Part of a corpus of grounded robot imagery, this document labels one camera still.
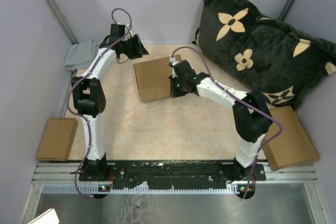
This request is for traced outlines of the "brown cardboard box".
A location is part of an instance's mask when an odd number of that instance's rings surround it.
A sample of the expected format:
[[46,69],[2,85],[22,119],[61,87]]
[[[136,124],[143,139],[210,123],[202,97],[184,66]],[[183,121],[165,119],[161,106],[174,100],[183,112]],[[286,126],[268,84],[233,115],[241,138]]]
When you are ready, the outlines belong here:
[[149,102],[170,96],[172,68],[170,58],[164,57],[133,65],[141,102]]

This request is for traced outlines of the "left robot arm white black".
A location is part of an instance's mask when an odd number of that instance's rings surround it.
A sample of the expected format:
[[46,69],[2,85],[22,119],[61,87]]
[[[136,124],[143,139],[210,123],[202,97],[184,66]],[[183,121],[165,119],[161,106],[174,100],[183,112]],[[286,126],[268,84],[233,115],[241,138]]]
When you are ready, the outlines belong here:
[[110,35],[100,44],[93,62],[79,77],[71,80],[74,114],[83,123],[86,153],[79,168],[81,181],[106,180],[111,168],[106,159],[102,136],[102,113],[106,108],[106,97],[101,81],[120,55],[128,59],[148,55],[139,35],[131,32],[132,25],[112,24]]

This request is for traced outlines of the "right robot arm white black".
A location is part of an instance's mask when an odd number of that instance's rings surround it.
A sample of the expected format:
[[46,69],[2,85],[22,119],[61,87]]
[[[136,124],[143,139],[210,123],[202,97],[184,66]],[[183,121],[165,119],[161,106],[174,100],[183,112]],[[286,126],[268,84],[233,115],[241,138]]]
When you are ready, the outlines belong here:
[[270,115],[261,94],[232,89],[212,80],[204,72],[197,74],[186,60],[170,58],[169,66],[172,68],[172,75],[169,76],[171,97],[194,94],[210,99],[233,113],[235,128],[241,140],[233,164],[224,166],[222,176],[227,183],[248,179],[253,173],[252,165],[260,152],[260,144],[271,126],[270,119],[249,107],[253,106]]

